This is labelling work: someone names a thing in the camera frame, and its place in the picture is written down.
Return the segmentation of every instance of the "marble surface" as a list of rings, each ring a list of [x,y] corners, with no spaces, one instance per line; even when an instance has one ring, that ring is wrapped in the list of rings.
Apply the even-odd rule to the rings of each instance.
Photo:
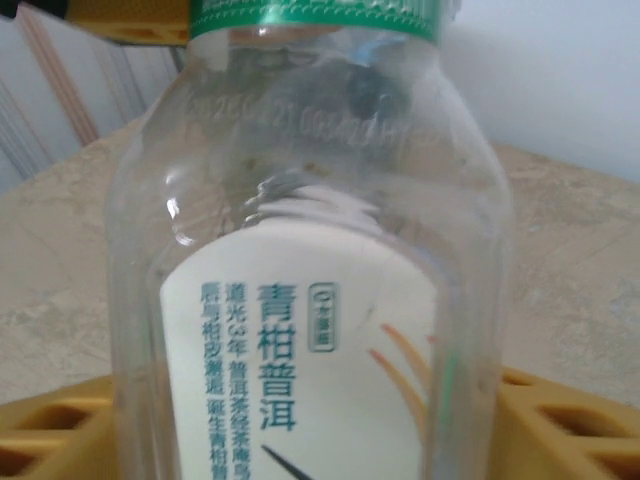
[[[130,132],[0,197],[0,403],[109,372],[102,206]],[[497,150],[518,217],[505,363],[640,406],[640,186]]]

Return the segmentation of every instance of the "bottle label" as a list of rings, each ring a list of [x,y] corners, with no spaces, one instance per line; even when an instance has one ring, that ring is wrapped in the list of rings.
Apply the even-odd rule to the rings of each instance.
[[[191,0],[191,38],[231,27],[341,25],[435,41],[443,0]]]
[[[161,288],[183,480],[416,480],[433,283],[372,237],[267,220]]]

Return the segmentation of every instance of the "clear plastic bottle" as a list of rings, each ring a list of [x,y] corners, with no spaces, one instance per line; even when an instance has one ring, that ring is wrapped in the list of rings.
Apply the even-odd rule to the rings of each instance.
[[[193,0],[106,209],[125,479],[484,478],[512,210],[448,6]]]

